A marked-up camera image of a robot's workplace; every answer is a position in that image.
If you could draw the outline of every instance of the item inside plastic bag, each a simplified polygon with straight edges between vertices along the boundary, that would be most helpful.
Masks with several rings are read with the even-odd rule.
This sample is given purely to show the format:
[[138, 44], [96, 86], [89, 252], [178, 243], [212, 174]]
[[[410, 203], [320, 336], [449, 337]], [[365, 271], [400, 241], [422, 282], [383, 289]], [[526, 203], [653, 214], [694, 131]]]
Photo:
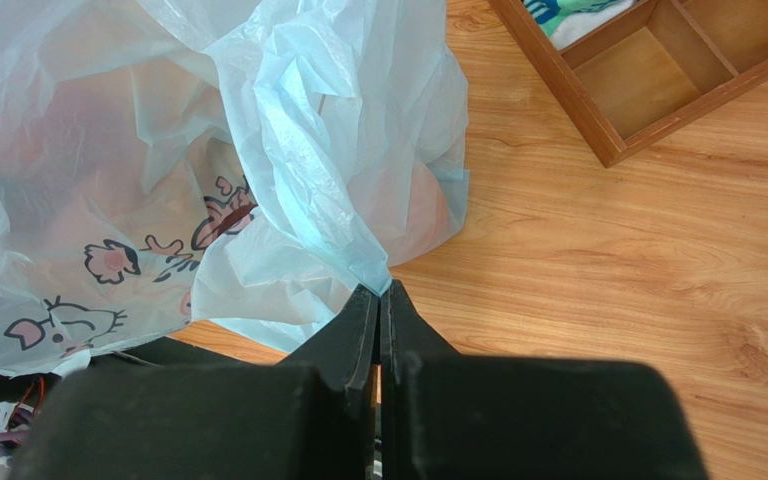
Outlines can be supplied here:
[[0, 0], [0, 373], [291, 351], [463, 225], [445, 0]]

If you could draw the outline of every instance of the light blue plastic bag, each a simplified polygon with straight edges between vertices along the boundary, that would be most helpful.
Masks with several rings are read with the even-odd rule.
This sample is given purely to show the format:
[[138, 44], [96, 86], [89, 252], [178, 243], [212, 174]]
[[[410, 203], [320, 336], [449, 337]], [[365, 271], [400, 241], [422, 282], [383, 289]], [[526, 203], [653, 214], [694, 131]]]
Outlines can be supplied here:
[[0, 373], [192, 318], [289, 351], [456, 233], [445, 10], [0, 0]]

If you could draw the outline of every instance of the wooden box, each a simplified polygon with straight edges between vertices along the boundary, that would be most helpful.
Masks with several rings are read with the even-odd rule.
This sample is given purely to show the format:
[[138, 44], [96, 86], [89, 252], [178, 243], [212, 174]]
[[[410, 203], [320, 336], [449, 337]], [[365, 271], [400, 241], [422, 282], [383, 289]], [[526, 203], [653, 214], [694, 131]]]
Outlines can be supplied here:
[[642, 0], [562, 51], [490, 2], [606, 167], [768, 80], [768, 0]]

